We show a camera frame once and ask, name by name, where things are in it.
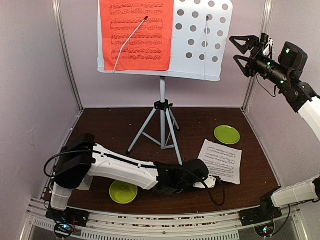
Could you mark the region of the white sheet music page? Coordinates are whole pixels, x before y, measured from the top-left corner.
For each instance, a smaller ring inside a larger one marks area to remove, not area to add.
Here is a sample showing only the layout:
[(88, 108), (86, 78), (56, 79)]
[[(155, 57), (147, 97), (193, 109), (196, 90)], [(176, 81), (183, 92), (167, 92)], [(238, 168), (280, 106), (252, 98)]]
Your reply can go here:
[(203, 161), (209, 175), (219, 177), (223, 182), (240, 185), (242, 150), (204, 140), (198, 159)]

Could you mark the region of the white perforated music stand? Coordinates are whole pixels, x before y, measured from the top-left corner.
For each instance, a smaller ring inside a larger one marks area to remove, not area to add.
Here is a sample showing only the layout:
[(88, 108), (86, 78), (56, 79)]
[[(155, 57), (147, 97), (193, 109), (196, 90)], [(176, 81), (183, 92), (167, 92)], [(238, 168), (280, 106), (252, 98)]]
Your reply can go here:
[(154, 104), (146, 122), (149, 123), (154, 114), (160, 111), (160, 140), (156, 143), (163, 150), (169, 148), (178, 150), (175, 132), (180, 127), (172, 113), (172, 105), (166, 99), (166, 79), (185, 78), (211, 82), (220, 80), (233, 3), (230, 0), (173, 0), (169, 69), (167, 71), (105, 71), (100, 1), (97, 7), (98, 71), (108, 74), (159, 77), (160, 99)]

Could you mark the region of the red sheet music page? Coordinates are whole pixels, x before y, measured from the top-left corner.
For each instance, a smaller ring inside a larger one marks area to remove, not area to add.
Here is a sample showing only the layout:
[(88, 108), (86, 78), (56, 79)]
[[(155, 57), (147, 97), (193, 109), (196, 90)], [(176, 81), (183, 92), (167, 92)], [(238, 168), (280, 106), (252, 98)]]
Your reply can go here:
[(172, 0), (101, 0), (104, 70), (168, 71), (174, 20)]

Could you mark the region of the white metronome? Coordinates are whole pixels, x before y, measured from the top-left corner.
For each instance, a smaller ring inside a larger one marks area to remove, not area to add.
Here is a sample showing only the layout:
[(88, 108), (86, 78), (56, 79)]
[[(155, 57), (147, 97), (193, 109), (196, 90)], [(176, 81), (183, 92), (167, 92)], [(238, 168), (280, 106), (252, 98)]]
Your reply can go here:
[(93, 182), (93, 178), (93, 176), (86, 175), (80, 183), (79, 187), (77, 187), (76, 189), (80, 191), (89, 191)]

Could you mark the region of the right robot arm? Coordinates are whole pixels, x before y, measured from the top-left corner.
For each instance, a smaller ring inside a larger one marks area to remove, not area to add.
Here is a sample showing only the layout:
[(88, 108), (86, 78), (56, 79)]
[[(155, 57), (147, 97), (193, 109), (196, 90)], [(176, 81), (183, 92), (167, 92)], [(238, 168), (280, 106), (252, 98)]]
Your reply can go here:
[[(269, 36), (231, 36), (230, 42), (240, 51), (233, 59), (247, 77), (260, 75), (272, 82), (293, 109), (309, 125), (316, 137), (320, 136), (320, 96), (300, 77), (308, 55), (291, 42), (285, 42), (277, 61), (266, 53)], [(266, 195), (256, 210), (259, 220), (268, 220), (276, 208), (320, 200), (320, 177), (317, 175), (288, 187), (281, 187)]]

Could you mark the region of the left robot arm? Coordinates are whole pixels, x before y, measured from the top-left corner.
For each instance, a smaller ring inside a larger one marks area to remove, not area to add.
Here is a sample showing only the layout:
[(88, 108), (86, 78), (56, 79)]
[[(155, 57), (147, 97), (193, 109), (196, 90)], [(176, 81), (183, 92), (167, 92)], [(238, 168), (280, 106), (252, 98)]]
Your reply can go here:
[(67, 206), (73, 190), (88, 191), (94, 177), (121, 181), (165, 195), (210, 190), (219, 182), (200, 159), (183, 164), (141, 161), (106, 149), (89, 133), (64, 146), (49, 160), (57, 160), (53, 173), (45, 175), (53, 179), (50, 206), (61, 222), (72, 218)]

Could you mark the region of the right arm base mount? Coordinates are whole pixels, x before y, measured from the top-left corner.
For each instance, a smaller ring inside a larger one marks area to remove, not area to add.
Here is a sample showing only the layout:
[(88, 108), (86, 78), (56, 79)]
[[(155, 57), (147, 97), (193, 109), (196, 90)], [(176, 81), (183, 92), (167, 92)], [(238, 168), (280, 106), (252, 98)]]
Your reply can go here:
[(276, 231), (274, 220), (281, 216), (282, 212), (279, 208), (268, 206), (266, 203), (239, 212), (242, 226), (253, 225), (255, 233), (264, 238), (271, 237)]

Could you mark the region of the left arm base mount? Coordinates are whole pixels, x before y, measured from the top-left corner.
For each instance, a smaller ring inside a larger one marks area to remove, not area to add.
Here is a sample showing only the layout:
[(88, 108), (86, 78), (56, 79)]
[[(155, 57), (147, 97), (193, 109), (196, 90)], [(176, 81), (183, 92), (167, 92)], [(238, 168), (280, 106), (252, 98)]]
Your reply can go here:
[(65, 211), (55, 210), (49, 207), (46, 211), (46, 218), (54, 221), (53, 233), (60, 239), (70, 237), (76, 227), (86, 227), (89, 219), (89, 212), (67, 207)]

